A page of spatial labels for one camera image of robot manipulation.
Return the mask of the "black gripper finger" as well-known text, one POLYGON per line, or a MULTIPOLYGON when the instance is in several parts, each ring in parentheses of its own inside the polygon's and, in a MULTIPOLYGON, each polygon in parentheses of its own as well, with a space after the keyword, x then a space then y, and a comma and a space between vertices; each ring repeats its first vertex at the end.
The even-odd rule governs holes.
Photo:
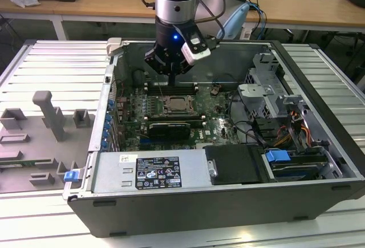
POLYGON ((193 65, 190 65, 186 60, 183 60, 179 64, 177 62, 173 62, 172 63, 172 86, 175 86, 177 75, 186 74, 192 68, 193 68, 193 65))
POLYGON ((168 77, 168 85, 173 86, 172 54, 166 48, 153 48, 145 53, 144 61, 160 75, 168 77))

